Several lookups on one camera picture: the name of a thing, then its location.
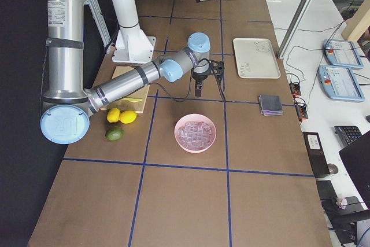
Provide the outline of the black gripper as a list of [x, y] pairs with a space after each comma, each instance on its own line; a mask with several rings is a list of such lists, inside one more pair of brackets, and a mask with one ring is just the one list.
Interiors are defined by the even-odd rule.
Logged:
[[201, 59], [198, 63], [198, 66], [195, 67], [195, 69], [192, 72], [192, 77], [195, 80], [194, 95], [196, 97], [201, 97], [204, 87], [203, 80], [205, 80], [208, 76], [214, 76], [221, 100], [225, 102], [224, 91], [221, 87], [223, 75], [224, 75], [224, 63], [222, 61]]

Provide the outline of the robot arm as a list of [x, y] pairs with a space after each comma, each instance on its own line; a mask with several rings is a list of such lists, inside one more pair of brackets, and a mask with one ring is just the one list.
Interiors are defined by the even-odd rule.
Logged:
[[153, 58], [155, 38], [139, 25], [135, 0], [112, 0], [119, 33], [120, 62], [135, 68], [91, 89], [83, 88], [83, 12], [95, 0], [47, 0], [49, 88], [41, 93], [40, 128], [51, 142], [67, 145], [82, 139], [89, 117], [102, 107], [126, 97], [159, 78], [175, 82], [191, 72], [195, 94], [210, 75], [223, 78], [224, 64], [209, 58], [210, 40], [201, 32], [189, 36], [186, 46], [171, 55]]

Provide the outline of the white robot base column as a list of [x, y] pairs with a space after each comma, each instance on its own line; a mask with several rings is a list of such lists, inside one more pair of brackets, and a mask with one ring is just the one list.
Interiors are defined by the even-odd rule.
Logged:
[[140, 27], [135, 0], [112, 0], [119, 32], [113, 61], [143, 64], [153, 56], [156, 39], [147, 36]]

